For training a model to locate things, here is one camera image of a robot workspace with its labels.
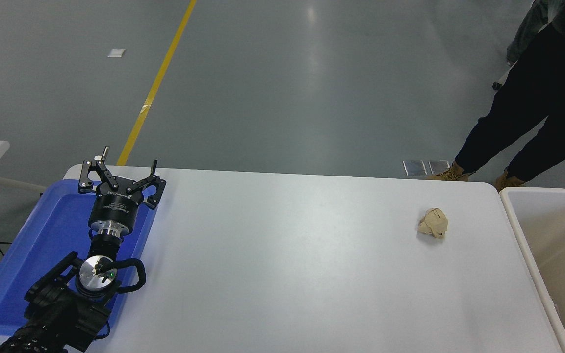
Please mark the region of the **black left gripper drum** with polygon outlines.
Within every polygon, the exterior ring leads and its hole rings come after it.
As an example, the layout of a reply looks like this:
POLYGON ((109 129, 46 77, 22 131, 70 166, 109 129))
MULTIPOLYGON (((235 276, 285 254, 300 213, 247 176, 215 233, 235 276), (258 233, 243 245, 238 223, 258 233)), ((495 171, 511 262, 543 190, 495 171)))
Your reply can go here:
POLYGON ((97 192, 88 226, 99 231, 101 226, 108 223, 117 224, 122 231, 133 231, 138 208, 143 203, 143 192, 137 191, 132 195, 115 194, 114 192, 97 192))

